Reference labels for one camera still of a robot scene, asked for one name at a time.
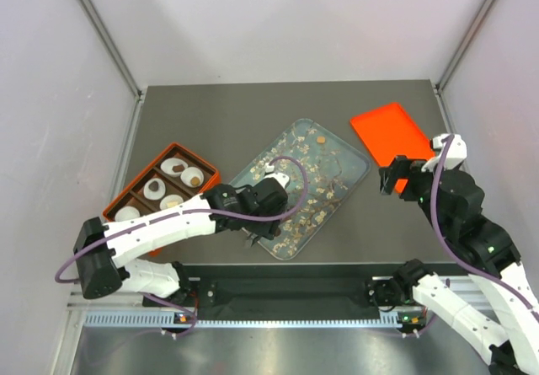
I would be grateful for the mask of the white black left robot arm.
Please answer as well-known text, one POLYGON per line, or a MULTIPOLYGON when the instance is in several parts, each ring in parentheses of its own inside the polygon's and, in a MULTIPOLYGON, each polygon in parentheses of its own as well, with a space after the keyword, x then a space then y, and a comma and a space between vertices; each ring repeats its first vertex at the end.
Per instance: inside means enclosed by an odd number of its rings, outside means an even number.
POLYGON ((78 281, 88 300, 117 291, 145 292, 185 303, 191 293, 178 263, 158 264, 141 256, 199 236, 247 229, 272 238, 286 210, 290 179, 268 174, 256 185, 216 185, 169 209, 124 222, 85 221, 73 247, 78 281))

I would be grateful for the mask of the dark oval chocolate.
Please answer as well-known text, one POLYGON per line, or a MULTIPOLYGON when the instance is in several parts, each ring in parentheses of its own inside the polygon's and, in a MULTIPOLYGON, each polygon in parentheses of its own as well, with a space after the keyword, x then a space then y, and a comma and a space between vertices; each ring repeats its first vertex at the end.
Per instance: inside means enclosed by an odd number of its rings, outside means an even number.
POLYGON ((157 191, 159 189, 159 183, 157 181, 154 181, 148 186, 148 188, 151 191, 157 191))

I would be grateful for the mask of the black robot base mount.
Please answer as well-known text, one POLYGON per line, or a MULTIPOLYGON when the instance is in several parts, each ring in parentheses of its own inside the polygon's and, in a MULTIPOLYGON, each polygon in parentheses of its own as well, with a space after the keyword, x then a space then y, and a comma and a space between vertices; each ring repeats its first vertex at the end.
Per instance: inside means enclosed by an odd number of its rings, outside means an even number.
POLYGON ((146 308, 198 305, 202 319, 358 319, 380 308, 413 306, 403 266, 388 265, 187 265, 187 290, 146 308))

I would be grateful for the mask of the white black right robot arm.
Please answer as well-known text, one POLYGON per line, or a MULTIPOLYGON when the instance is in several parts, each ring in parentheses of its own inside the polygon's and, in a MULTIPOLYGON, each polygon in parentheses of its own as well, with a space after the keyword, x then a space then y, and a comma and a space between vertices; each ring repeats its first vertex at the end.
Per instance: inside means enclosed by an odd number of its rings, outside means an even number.
POLYGON ((439 178, 422 159, 397 156, 379 169, 380 192, 390 195, 401 179, 400 199, 418 204, 446 246, 487 298, 492 321, 453 292, 420 260, 401 265, 371 290, 378 306, 420 305, 455 330, 492 374, 538 372, 538 300, 510 235, 483 215, 483 190, 459 168, 439 178))

